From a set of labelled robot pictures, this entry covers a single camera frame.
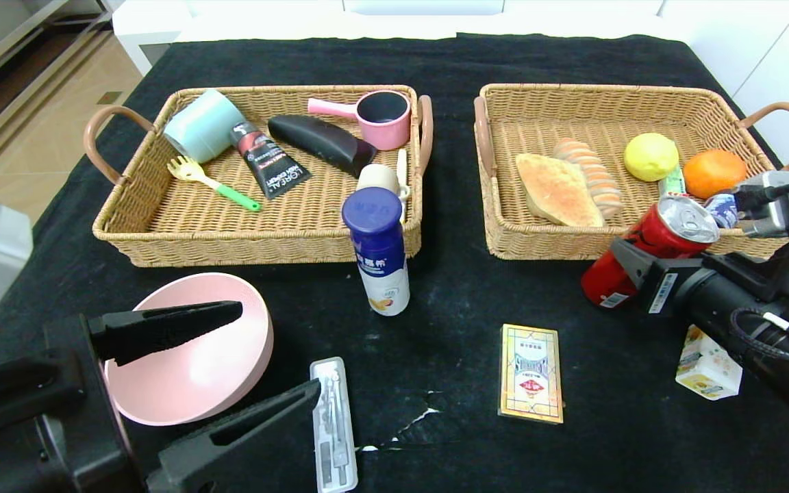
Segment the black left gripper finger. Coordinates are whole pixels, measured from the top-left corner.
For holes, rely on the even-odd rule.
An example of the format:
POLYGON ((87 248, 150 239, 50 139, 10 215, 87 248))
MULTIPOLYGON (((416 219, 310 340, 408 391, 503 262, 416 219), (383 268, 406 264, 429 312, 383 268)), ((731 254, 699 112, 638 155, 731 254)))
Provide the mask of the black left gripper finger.
POLYGON ((90 342, 101 361, 119 367, 175 349, 243 315, 243 303, 214 301, 143 311, 105 313, 87 321, 90 342))
POLYGON ((319 400, 312 379, 176 440, 159 453, 149 492, 268 492, 289 466, 291 435, 319 400))

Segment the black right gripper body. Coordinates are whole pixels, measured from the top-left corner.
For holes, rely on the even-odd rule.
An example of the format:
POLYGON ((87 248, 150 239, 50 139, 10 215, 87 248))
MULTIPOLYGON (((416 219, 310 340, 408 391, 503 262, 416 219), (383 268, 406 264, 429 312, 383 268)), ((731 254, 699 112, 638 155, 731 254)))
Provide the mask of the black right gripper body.
POLYGON ((749 257, 657 259, 640 286, 640 307, 650 316, 675 318, 709 334, 726 334, 738 308, 766 311, 765 278, 749 257))

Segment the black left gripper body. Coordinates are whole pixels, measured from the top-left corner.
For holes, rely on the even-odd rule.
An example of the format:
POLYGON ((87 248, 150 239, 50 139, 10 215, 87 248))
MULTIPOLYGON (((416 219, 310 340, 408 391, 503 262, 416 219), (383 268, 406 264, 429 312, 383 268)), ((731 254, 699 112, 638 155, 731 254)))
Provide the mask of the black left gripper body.
POLYGON ((0 363, 0 492, 142 492, 85 316, 0 363))

